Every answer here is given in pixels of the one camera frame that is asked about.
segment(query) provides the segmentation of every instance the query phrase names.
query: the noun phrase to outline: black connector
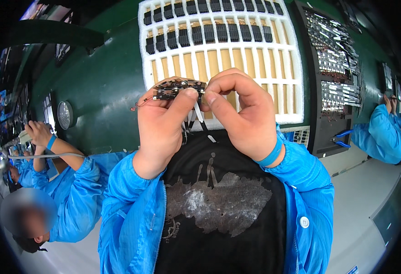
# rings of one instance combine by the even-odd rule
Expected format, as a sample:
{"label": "black connector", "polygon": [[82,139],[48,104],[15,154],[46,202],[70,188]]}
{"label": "black connector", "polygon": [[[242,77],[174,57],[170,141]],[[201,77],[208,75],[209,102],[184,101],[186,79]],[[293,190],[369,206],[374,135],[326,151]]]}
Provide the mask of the black connector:
{"label": "black connector", "polygon": [[259,26],[251,25],[252,33],[254,34],[254,41],[261,42],[263,41],[263,37],[261,36],[261,30]]}
{"label": "black connector", "polygon": [[236,11],[245,11],[245,6],[243,5],[242,0],[233,0],[233,2]]}
{"label": "black connector", "polygon": [[242,33],[242,38],[244,42],[252,41],[251,31],[248,25],[240,25],[240,32]]}
{"label": "black connector", "polygon": [[281,6],[280,6],[279,3],[274,2],[274,6],[275,6],[275,9],[277,10],[277,13],[278,13],[279,15],[284,15],[284,12],[282,11],[282,8],[281,8]]}
{"label": "black connector", "polygon": [[164,17],[165,17],[165,19],[173,18],[172,4],[168,4],[167,6],[164,6]]}
{"label": "black connector", "polygon": [[156,49],[159,52],[165,51],[164,34],[156,36]]}
{"label": "black connector", "polygon": [[216,24],[216,30],[217,30],[217,40],[219,42],[227,42],[228,34],[226,32],[226,25],[225,24]]}
{"label": "black connector", "polygon": [[197,14],[196,3],[194,1],[187,1],[187,12],[188,14]]}
{"label": "black connector", "polygon": [[268,9],[268,13],[275,14],[275,10],[274,10],[274,7],[272,6],[271,2],[265,0],[264,3],[266,4],[266,8]]}
{"label": "black connector", "polygon": [[245,0],[246,11],[255,11],[252,0]]}
{"label": "black connector", "polygon": [[236,24],[228,24],[229,28],[229,38],[231,42],[238,42],[239,39],[239,30],[237,29]]}
{"label": "black connector", "polygon": [[198,8],[200,13],[208,12],[207,0],[198,0]]}
{"label": "black connector", "polygon": [[178,44],[176,43],[176,31],[167,33],[167,46],[172,50],[178,48]]}
{"label": "black connector", "polygon": [[182,3],[175,3],[175,14],[176,17],[184,16],[184,8],[182,7]]}
{"label": "black connector", "polygon": [[190,41],[188,41],[187,29],[179,29],[178,42],[181,47],[189,47]]}
{"label": "black connector", "polygon": [[211,11],[212,12],[222,11],[222,7],[220,6],[219,0],[211,0],[210,1],[210,6],[211,6]]}
{"label": "black connector", "polygon": [[232,11],[231,1],[222,0],[223,11]]}
{"label": "black connector", "polygon": [[266,9],[264,8],[263,2],[261,2],[261,0],[255,0],[255,5],[257,6],[258,12],[266,12]]}
{"label": "black connector", "polygon": [[191,28],[191,33],[192,33],[191,37],[193,38],[193,43],[195,45],[203,44],[201,26],[192,27]]}
{"label": "black connector", "polygon": [[214,43],[214,26],[213,25],[203,25],[203,33],[205,35],[205,43]]}
{"label": "black connector", "polygon": [[272,43],[274,40],[272,39],[272,30],[269,26],[263,26],[264,40],[266,42]]}
{"label": "black connector", "polygon": [[152,13],[150,11],[144,13],[143,23],[145,25],[152,24]]}
{"label": "black connector", "polygon": [[155,49],[153,48],[153,37],[146,38],[146,51],[148,54],[155,53]]}
{"label": "black connector", "polygon": [[153,21],[155,21],[155,22],[162,21],[161,7],[157,8],[153,11]]}

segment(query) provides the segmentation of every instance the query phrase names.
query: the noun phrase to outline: hand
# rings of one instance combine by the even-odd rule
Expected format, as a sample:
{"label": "hand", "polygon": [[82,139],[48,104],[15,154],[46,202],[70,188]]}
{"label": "hand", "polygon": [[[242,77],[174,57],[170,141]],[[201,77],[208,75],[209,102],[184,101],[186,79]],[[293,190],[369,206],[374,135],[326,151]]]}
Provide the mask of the hand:
{"label": "hand", "polygon": [[391,113],[391,111],[392,111],[391,101],[386,96],[386,94],[383,95],[383,99],[384,99],[384,103],[386,105],[386,110],[388,111],[388,113]]}
{"label": "hand", "polygon": [[25,151],[23,152],[23,155],[24,155],[24,156],[30,156],[30,153],[29,153],[28,151],[25,150]]}
{"label": "hand", "polygon": [[45,146],[49,144],[52,133],[49,127],[47,127],[43,122],[33,122],[29,121],[27,125],[24,126],[26,132],[32,138],[32,143],[34,145]]}
{"label": "hand", "polygon": [[[237,113],[221,95],[235,90],[239,95],[242,110]],[[266,158],[275,147],[277,133],[272,96],[263,90],[251,77],[236,68],[231,68],[211,78],[204,97],[211,110],[228,132],[231,143],[241,153],[255,161]],[[284,158],[282,146],[280,156],[268,167],[277,166]]]}
{"label": "hand", "polygon": [[153,101],[153,90],[147,91],[139,100],[143,102],[150,98],[143,106],[138,107],[140,149],[132,161],[135,172],[144,179],[158,176],[181,148],[181,124],[199,96],[195,89],[187,88],[180,91],[175,100]]}

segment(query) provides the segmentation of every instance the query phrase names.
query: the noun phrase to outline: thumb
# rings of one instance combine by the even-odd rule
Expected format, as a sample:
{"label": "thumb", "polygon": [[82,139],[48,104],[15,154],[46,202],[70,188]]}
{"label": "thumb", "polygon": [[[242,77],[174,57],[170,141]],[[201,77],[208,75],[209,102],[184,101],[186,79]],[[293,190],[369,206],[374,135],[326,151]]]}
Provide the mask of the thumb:
{"label": "thumb", "polygon": [[208,102],[208,105],[210,106],[215,117],[227,131],[239,127],[243,118],[232,107],[231,103],[228,102],[222,95],[213,91],[207,91],[203,96]]}
{"label": "thumb", "polygon": [[165,120],[182,124],[187,117],[190,110],[193,109],[194,104],[199,98],[197,90],[193,88],[186,88],[181,90],[176,96],[175,100],[164,114]]}

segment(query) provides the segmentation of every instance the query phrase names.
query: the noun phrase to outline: black t-shirt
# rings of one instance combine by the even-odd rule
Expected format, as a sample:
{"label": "black t-shirt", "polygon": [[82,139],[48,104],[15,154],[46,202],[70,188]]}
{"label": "black t-shirt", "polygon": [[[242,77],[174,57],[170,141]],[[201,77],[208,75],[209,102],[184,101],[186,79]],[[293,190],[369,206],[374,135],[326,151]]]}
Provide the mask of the black t-shirt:
{"label": "black t-shirt", "polygon": [[189,136],[163,179],[167,210],[155,273],[283,272],[284,185],[236,150],[225,130]]}

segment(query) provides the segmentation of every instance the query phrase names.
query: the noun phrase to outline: blue anti-static jacket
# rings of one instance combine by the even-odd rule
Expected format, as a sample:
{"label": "blue anti-static jacket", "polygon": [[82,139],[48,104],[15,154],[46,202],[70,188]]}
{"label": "blue anti-static jacket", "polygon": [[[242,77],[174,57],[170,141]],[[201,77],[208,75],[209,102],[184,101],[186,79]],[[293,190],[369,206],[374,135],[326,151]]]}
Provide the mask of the blue anti-static jacket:
{"label": "blue anti-static jacket", "polygon": [[[279,132],[278,137],[285,139]],[[330,176],[303,145],[284,141],[281,164],[264,171],[284,184],[287,206],[285,274],[324,273],[333,240],[334,187]],[[100,272],[151,274],[164,228],[166,192],[157,178],[140,178],[132,167],[135,153],[113,169],[102,208]],[[303,228],[301,217],[310,225]]]}
{"label": "blue anti-static jacket", "polygon": [[33,170],[33,159],[27,161],[26,159],[18,159],[13,161],[13,165],[18,169],[20,178],[18,183],[23,188],[31,188],[32,185],[32,170]]}
{"label": "blue anti-static jacket", "polygon": [[401,117],[384,104],[374,109],[368,124],[355,124],[351,141],[369,156],[385,163],[401,161]]}
{"label": "blue anti-static jacket", "polygon": [[67,167],[51,182],[46,169],[32,168],[33,187],[49,194],[58,207],[49,242],[78,242],[91,232],[100,219],[109,174],[126,156],[124,152],[88,156],[77,171]]}

